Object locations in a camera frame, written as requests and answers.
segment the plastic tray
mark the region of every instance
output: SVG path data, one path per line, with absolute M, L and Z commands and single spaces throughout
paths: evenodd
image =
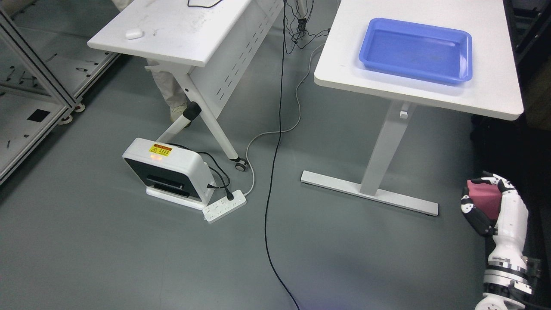
M 469 33 L 400 20 L 372 19 L 359 58 L 369 70 L 424 81 L 459 84 L 473 76 Z

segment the white cable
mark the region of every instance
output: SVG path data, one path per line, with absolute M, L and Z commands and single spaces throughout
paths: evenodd
M 302 80 L 300 81 L 300 83 L 296 86 L 296 89 L 295 89 L 295 97 L 296 97 L 296 104 L 299 108 L 299 118 L 297 119 L 296 121 L 296 124 L 289 128 L 289 129 L 286 129 L 286 130 L 283 130 L 282 133 L 284 132 L 289 132 L 293 129 L 295 129 L 295 127 L 298 126 L 299 122 L 300 122 L 300 118 L 301 118 L 301 111 L 300 111 L 300 101 L 299 101 L 299 95 L 298 95 L 298 90 L 299 90 L 299 87 L 304 83 L 304 81 L 306 80 L 306 78 L 308 77 L 308 75 L 310 74 L 310 68 L 312 67 L 312 58 L 314 56 L 314 53 L 320 48 L 322 47 L 323 45 L 325 45 L 325 43 L 321 44 L 320 46 L 316 47 L 316 49 L 313 50 L 312 54 L 310 55 L 310 62 L 308 62 L 308 72 L 306 73 L 306 75 L 304 76 L 304 78 L 302 78 Z M 251 189 L 244 193 L 243 195 L 247 196 L 250 192 L 252 192 L 252 189 L 255 187 L 255 170 L 253 169 L 252 167 L 252 163 L 251 161 L 249 160 L 249 148 L 251 147 L 251 144 L 253 143 L 254 140 L 256 140 L 256 138 L 258 137 L 261 137 L 263 135 L 269 135 L 270 133 L 279 133 L 279 131 L 268 131 L 268 132 L 263 132 L 259 135 L 257 135 L 256 137 L 254 137 L 251 142 L 249 142 L 249 145 L 247 145 L 247 150 L 245 151 L 245 158 L 247 159 L 248 163 L 249 163 L 249 167 L 251 168 L 251 173 L 252 173 L 252 184 L 251 184 Z

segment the metal rack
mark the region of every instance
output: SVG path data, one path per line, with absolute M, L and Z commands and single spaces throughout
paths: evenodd
M 86 45 L 118 11 L 109 0 L 39 0 L 12 15 L 0 10 L 2 184 L 118 57 Z

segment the warning label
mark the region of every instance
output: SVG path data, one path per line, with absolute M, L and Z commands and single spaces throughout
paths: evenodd
M 153 146 L 149 149 L 151 153 L 168 156 L 170 154 L 170 151 L 172 151 L 171 147 L 166 147 L 159 144 L 153 144 Z

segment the black cable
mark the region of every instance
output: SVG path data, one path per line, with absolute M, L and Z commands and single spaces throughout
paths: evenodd
M 516 299 L 519 303 L 522 303 L 522 304 L 525 305 L 525 306 L 529 306 L 529 307 L 532 307 L 532 308 L 535 308 L 535 309 L 551 310 L 551 308 L 544 307 L 544 306 L 540 306 L 540 305 L 538 305 L 538 304 L 535 304 L 535 303 L 531 303 L 531 302 L 527 302 L 527 301 L 522 300 L 522 297 L 520 297 L 519 295 L 517 295 L 517 293 L 516 293 L 516 288 L 515 288 L 515 285 L 514 285 L 514 284 L 509 285 L 509 293 L 511 294 L 511 296 L 512 296 L 514 299 Z
M 228 186 L 224 184 L 224 179 L 222 178 L 222 175 L 214 168 L 212 168 L 211 166 L 208 166 L 212 171 L 216 172 L 216 174 L 220 177 L 220 180 L 222 181 L 222 185 L 223 186 L 208 186 L 207 185 L 207 188 L 213 188 L 213 189 L 222 189 L 222 188 L 227 188 Z
M 206 7 L 206 6 L 198 6 L 198 5 L 195 5 L 195 4 L 190 4 L 190 0 L 187 0 L 187 6 L 190 7 L 190 8 L 205 8 L 205 9 L 210 9 L 212 7 L 215 7 L 218 3 L 222 2 L 222 0 L 218 0 L 217 3 L 214 3 L 213 5 L 209 6 L 209 7 Z
M 289 294 L 289 296 L 291 297 L 291 299 L 295 303 L 296 309 L 300 310 L 299 305 L 296 303 L 295 297 L 293 296 L 293 294 L 291 294 L 291 292 L 289 291 L 289 289 L 287 288 L 285 283 L 283 283 L 283 280 L 281 279 L 281 277 L 279 276 L 279 274 L 277 273 L 277 271 L 274 267 L 274 264 L 272 262 L 272 257 L 270 256 L 270 251 L 268 249 L 268 237 L 267 237 L 267 233 L 266 233 L 266 227 L 267 227 L 267 223 L 268 223 L 268 205 L 270 203 L 270 197 L 272 195 L 272 184 L 273 184 L 273 179 L 274 179 L 274 167 L 276 166 L 276 156 L 277 156 L 277 152 L 278 152 L 278 149 L 279 149 L 279 145 L 281 143 L 281 134 L 282 134 L 282 129 L 281 129 L 281 106 L 282 106 L 282 101 L 283 101 L 283 65 L 284 65 L 284 62 L 285 62 L 285 7 L 286 7 L 286 4 L 287 4 L 287 0 L 283 0 L 283 4 L 284 4 L 283 5 L 283 25 L 282 25 L 283 26 L 283 51 L 282 51 L 282 57 L 281 57 L 281 80 L 280 80 L 280 85 L 279 85 L 279 136 L 278 136 L 277 146 L 275 147 L 274 158 L 272 160 L 272 172 L 270 174 L 270 185 L 269 185 L 269 189 L 268 189 L 268 199 L 266 200 L 266 211 L 264 213 L 264 245 L 266 246 L 266 254 L 268 255 L 268 261 L 270 262 L 270 267 L 272 267 L 272 271 L 274 272 L 275 276 L 279 280 L 279 283 L 281 283 L 281 285 L 287 291 L 287 294 Z
M 195 152 L 194 150 L 188 148 L 188 147 L 185 147 L 183 145 L 180 145 L 180 144 L 176 144 L 176 143 L 167 143 L 168 145 L 173 145 L 173 146 L 177 146 L 177 147 L 180 147 L 180 148 L 183 148 L 183 149 L 186 149 L 188 151 L 192 151 L 192 152 Z M 207 152 L 195 152 L 197 154 L 205 154 L 205 155 L 208 155 L 208 157 L 210 157 L 212 159 L 212 161 L 214 162 L 214 164 L 216 165 L 216 167 L 218 167 L 218 169 L 226 176 L 226 178 L 228 179 L 228 183 L 224 183 L 224 179 L 222 178 L 222 175 L 220 175 L 220 173 L 218 171 L 216 171 L 214 168 L 212 168 L 211 166 L 208 166 L 212 171 L 216 172 L 218 174 L 218 176 L 220 177 L 220 180 L 222 180 L 222 186 L 213 186 L 213 185 L 209 185 L 208 187 L 209 188 L 213 188 L 213 189 L 228 189 L 228 186 L 230 186 L 230 177 L 228 176 L 228 174 L 220 167 L 220 165 L 216 162 L 216 159 L 214 159 L 214 157 L 212 157 L 212 155 L 210 155 L 209 153 Z
M 329 30 L 331 28 L 321 30 L 320 32 L 318 32 L 315 35 L 310 34 L 310 32 L 308 32 L 308 30 L 299 30 L 298 32 L 294 32 L 293 23 L 295 21 L 298 21 L 299 26 L 300 26 L 302 20 L 305 20 L 306 23 L 310 20 L 310 18 L 312 16 L 312 11 L 314 10 L 314 2 L 315 2 L 315 0 L 312 0 L 312 3 L 309 7 L 308 7 L 307 2 L 306 2 L 306 16 L 305 16 L 304 19 L 301 19 L 301 16 L 299 16 L 299 12 L 298 12 L 298 2 L 297 2 L 296 7 L 293 7 L 290 4 L 288 4 L 287 1 L 284 1 L 284 3 L 285 3 L 284 8 L 286 8 L 288 6 L 290 8 L 291 14 L 293 16 L 293 20 L 289 21 L 289 19 L 287 18 L 287 15 L 286 14 L 283 15 L 284 28 L 286 28 L 287 31 L 289 32 L 289 36 L 291 37 L 291 41 L 293 42 L 293 47 L 291 47 L 290 50 L 287 47 L 287 44 L 285 44 L 284 48 L 285 48 L 285 53 L 287 55 L 290 55 L 295 50 L 295 47 L 298 47 L 300 50 L 302 50 L 308 44 L 312 43 L 312 41 L 314 41 L 314 39 L 319 38 L 320 36 L 327 36 L 329 34 Z M 299 40 L 303 39 L 305 36 L 312 37 L 312 38 L 306 44 L 304 44 L 303 46 L 300 46 L 299 45 Z
M 228 176 L 228 174 L 218 165 L 218 163 L 216 162 L 216 159 L 214 159 L 214 157 L 212 157 L 212 155 L 210 155 L 209 153 L 207 152 L 196 152 L 197 154 L 205 154 L 205 155 L 208 155 L 208 157 L 210 157 L 212 159 L 212 161 L 214 162 L 214 164 L 216 165 L 216 167 L 218 167 L 218 169 L 220 169 L 220 171 L 226 176 L 226 178 L 228 179 L 228 184 L 224 184 L 224 180 L 222 180 L 222 184 L 224 186 L 213 186 L 212 188 L 227 188 L 228 186 L 230 186 L 230 177 Z

